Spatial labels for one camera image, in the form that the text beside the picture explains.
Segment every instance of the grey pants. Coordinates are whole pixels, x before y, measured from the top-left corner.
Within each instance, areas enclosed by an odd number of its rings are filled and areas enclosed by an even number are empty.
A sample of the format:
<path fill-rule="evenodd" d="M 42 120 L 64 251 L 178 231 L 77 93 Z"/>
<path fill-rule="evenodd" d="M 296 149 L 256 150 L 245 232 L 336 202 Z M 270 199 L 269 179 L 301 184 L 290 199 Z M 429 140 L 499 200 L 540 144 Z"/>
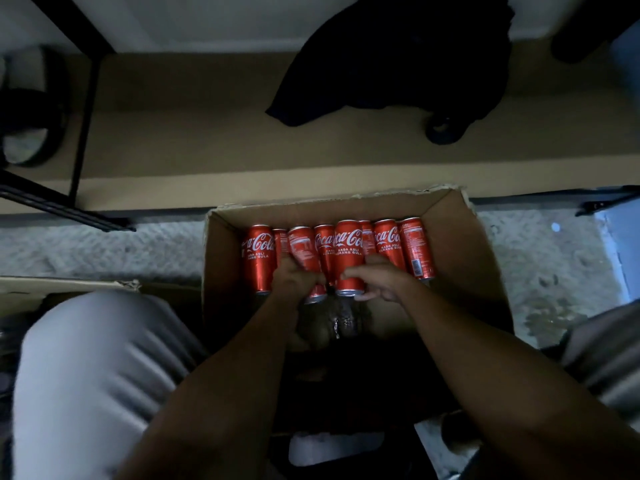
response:
<path fill-rule="evenodd" d="M 16 480 L 112 478 L 169 394 L 207 356 L 171 307 L 152 296 L 94 292 L 53 308 L 22 345 Z M 640 427 L 640 301 L 576 327 L 556 359 Z"/>
<path fill-rule="evenodd" d="M 94 292 L 53 308 L 22 345 L 14 478 L 112 478 L 207 355 L 171 307 L 152 296 Z"/>

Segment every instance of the coca-cola can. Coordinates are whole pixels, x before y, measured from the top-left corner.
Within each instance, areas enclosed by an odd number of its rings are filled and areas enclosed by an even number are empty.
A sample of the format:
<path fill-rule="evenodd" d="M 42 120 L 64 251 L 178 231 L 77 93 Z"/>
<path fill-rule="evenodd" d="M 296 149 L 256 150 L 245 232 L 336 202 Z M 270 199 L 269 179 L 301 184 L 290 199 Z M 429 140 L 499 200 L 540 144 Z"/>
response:
<path fill-rule="evenodd" d="M 322 272 L 329 286 L 335 286 L 335 250 L 333 249 L 333 226 L 322 224 L 314 227 L 316 231 L 316 249 L 320 256 Z"/>
<path fill-rule="evenodd" d="M 321 272 L 320 257 L 316 249 L 316 234 L 311 227 L 293 227 L 288 233 L 291 255 L 302 268 L 314 273 Z M 316 285 L 309 293 L 305 303 L 318 303 L 326 298 L 324 285 Z"/>
<path fill-rule="evenodd" d="M 383 219 L 373 226 L 376 235 L 376 248 L 379 254 L 386 256 L 398 268 L 406 271 L 404 253 L 400 242 L 400 233 L 394 219 Z"/>
<path fill-rule="evenodd" d="M 289 253 L 289 238 L 286 229 L 274 229 L 273 241 L 276 248 L 276 267 L 280 267 L 282 254 Z"/>
<path fill-rule="evenodd" d="M 273 233 L 269 226 L 251 226 L 242 243 L 244 279 L 251 289 L 260 295 L 271 292 L 273 270 L 276 267 L 276 252 Z"/>
<path fill-rule="evenodd" d="M 427 240 L 427 233 L 420 217 L 409 217 L 398 223 L 407 265 L 413 275 L 422 282 L 435 278 L 436 270 Z"/>
<path fill-rule="evenodd" d="M 340 221 L 335 226 L 335 293 L 338 296 L 356 296 L 364 293 L 364 282 L 359 278 L 340 278 L 345 269 L 364 264 L 362 226 L 358 221 Z"/>
<path fill-rule="evenodd" d="M 362 227 L 362 251 L 364 256 L 377 254 L 376 237 L 373 234 L 373 225 L 371 221 L 358 221 Z"/>

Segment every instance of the floor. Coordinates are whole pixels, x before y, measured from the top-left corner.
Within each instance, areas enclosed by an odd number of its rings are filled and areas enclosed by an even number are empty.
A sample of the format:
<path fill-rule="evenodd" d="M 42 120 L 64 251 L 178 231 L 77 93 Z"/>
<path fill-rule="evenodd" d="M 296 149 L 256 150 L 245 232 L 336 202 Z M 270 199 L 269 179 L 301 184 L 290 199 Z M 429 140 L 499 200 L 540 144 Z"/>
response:
<path fill-rule="evenodd" d="M 616 237 L 629 242 L 638 235 L 640 230 L 624 222 L 640 206 L 620 209 L 597 217 L 574 217 L 570 209 L 478 211 L 502 270 L 519 338 L 534 347 L 555 344 L 571 323 L 629 301 L 627 281 L 638 293 L 638 276 L 625 276 L 620 261 L 637 257 L 634 246 L 622 244 L 619 250 Z M 204 222 L 201 217 L 171 220 L 141 223 L 135 233 L 76 225 L 0 228 L 0 275 L 197 284 Z M 416 429 L 440 478 L 464 468 L 473 451 L 449 452 L 438 420 Z"/>

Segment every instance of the knee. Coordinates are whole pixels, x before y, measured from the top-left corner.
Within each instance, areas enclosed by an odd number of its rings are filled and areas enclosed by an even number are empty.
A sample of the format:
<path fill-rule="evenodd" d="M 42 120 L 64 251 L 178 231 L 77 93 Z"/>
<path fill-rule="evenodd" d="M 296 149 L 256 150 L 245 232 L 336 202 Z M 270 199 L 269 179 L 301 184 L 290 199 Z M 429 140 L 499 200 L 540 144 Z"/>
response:
<path fill-rule="evenodd" d="M 22 352 L 83 343 L 127 341 L 162 314 L 148 297 L 124 290 L 87 293 L 45 313 L 27 332 Z"/>

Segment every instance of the barcode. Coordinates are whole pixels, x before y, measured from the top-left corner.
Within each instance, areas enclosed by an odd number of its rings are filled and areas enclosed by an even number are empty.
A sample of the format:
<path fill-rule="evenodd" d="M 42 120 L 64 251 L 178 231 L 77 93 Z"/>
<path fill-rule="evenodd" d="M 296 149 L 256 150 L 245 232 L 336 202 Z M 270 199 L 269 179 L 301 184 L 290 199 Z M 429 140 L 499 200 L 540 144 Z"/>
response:
<path fill-rule="evenodd" d="M 414 276 L 422 276 L 422 266 L 420 265 L 420 259 L 412 259 L 411 266 L 413 266 Z"/>

